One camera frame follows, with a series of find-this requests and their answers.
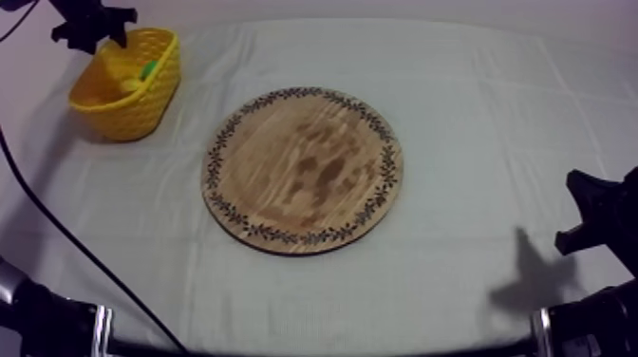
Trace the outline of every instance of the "table surface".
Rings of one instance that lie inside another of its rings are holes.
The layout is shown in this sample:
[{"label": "table surface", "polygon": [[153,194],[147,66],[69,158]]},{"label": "table surface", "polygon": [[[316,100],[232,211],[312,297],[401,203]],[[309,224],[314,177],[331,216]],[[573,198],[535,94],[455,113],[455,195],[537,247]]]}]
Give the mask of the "table surface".
[{"label": "table surface", "polygon": [[[401,20],[227,24],[179,36],[182,80],[148,138],[106,142],[69,111],[80,56],[19,125],[3,125],[52,212],[190,348],[462,348],[522,336],[531,311],[629,279],[604,248],[559,256],[554,234],[579,223],[569,171],[621,179],[638,164],[638,57]],[[364,239],[285,258],[227,236],[199,174],[229,113],[298,85],[346,92],[381,113],[402,145],[404,176]],[[0,170],[0,254],[58,293],[113,307],[119,336],[168,346]]]}]

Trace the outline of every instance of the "white tablecloth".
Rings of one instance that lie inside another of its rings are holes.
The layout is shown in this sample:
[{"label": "white tablecloth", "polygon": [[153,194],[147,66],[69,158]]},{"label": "white tablecloth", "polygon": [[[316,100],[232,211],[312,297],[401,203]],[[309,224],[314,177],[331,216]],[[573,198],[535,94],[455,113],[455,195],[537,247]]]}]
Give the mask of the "white tablecloth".
[{"label": "white tablecloth", "polygon": [[[150,137],[108,143],[68,112],[79,60],[33,104],[28,140],[13,144],[50,209],[190,348],[462,348],[522,336],[531,311],[629,278],[605,248],[560,257],[554,233],[579,222],[564,185],[570,170],[621,179],[638,165],[638,57],[400,20],[270,21],[180,36],[181,84]],[[226,115],[297,85],[373,106],[405,167],[398,199],[369,235],[284,258],[227,236],[198,177]],[[115,308],[118,336],[168,346],[1,170],[0,254],[58,293]]]}]

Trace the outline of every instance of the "wooden plate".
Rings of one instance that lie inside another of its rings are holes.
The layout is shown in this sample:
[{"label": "wooden plate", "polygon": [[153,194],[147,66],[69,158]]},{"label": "wooden plate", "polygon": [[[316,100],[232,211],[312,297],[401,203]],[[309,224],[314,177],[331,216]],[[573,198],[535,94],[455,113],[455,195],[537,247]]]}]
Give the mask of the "wooden plate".
[{"label": "wooden plate", "polygon": [[317,254],[385,215],[403,177],[392,129],[374,109],[317,87],[277,90],[217,129],[202,170],[206,205],[232,236],[276,254]]}]

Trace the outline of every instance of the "plastic basket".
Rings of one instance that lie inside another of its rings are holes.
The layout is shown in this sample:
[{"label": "plastic basket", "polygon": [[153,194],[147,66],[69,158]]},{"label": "plastic basket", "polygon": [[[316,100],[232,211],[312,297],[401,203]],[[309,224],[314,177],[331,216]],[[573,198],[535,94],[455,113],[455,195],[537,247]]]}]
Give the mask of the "plastic basket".
[{"label": "plastic basket", "polygon": [[[141,28],[126,35],[126,48],[108,41],[98,50],[69,94],[71,107],[114,141],[132,141],[153,132],[180,77],[175,33]],[[139,78],[151,61],[157,64],[137,89],[122,89],[125,81]]]}]

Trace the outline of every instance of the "black wire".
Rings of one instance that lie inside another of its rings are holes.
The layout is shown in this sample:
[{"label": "black wire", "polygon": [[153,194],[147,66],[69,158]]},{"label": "black wire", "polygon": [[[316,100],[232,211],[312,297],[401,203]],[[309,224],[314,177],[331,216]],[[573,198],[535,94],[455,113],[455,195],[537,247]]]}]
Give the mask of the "black wire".
[{"label": "black wire", "polygon": [[95,254],[93,254],[90,250],[88,250],[88,248],[84,244],[82,244],[82,242],[77,237],[75,237],[75,235],[73,235],[73,233],[69,229],[67,229],[65,227],[65,225],[62,224],[58,220],[58,218],[51,213],[51,211],[47,208],[47,206],[45,206],[42,203],[42,201],[40,201],[40,199],[33,193],[31,188],[28,186],[27,182],[25,181],[25,179],[22,177],[22,174],[20,173],[20,170],[18,169],[18,166],[15,164],[15,161],[13,160],[13,155],[11,154],[11,152],[9,150],[9,146],[7,145],[7,141],[5,140],[5,134],[2,131],[2,127],[0,127],[0,145],[2,146],[2,152],[5,154],[5,157],[7,158],[7,163],[9,164],[9,168],[11,169],[11,172],[15,176],[15,179],[18,180],[18,183],[20,184],[22,189],[25,191],[25,194],[27,194],[27,196],[31,199],[33,204],[35,204],[35,206],[40,210],[40,212],[42,212],[43,215],[45,215],[51,221],[51,223],[53,223],[53,225],[57,229],[59,229],[60,232],[62,232],[62,234],[65,235],[66,238],[68,238],[68,240],[70,240],[70,242],[75,246],[75,248],[77,248],[78,250],[80,250],[80,252],[82,252],[84,255],[86,255],[86,257],[93,264],[95,264],[98,268],[100,268],[100,270],[104,274],[106,274],[106,276],[108,276],[115,283],[115,285],[118,286],[118,288],[122,289],[122,291],[124,291],[124,293],[126,293],[126,295],[128,295],[128,297],[130,297],[131,300],[133,300],[133,302],[138,307],[140,307],[140,309],[142,311],[144,311],[144,313],[146,313],[146,315],[148,315],[148,317],[151,320],[153,320],[153,322],[159,327],[159,329],[161,329],[161,331],[164,332],[164,334],[166,334],[166,336],[173,342],[173,344],[175,344],[175,346],[179,349],[179,352],[181,354],[189,355],[189,352],[186,349],[186,347],[178,340],[178,338],[173,334],[173,332],[171,332],[171,330],[168,329],[160,321],[160,319],[155,315],[155,313],[153,313],[139,299],[139,297],[134,292],[132,292],[120,280],[120,278],[117,275],[115,275],[113,272],[111,272],[104,265],[104,263],[102,261],[100,261],[100,259],[98,259],[97,256],[95,256]]},{"label": "black wire", "polygon": [[38,5],[39,2],[40,2],[40,0],[33,1],[33,4],[27,9],[27,12],[25,12],[25,14],[22,15],[20,20],[18,20],[18,22],[16,22],[15,25],[13,25],[13,27],[10,28],[9,31],[7,31],[7,33],[5,33],[4,35],[2,35],[2,37],[0,37],[0,42],[3,42],[5,40],[7,40],[7,38],[9,36],[11,36],[11,34],[14,31],[16,31],[20,27],[20,25],[22,25],[22,23],[27,19],[27,16],[33,11],[35,6]]}]

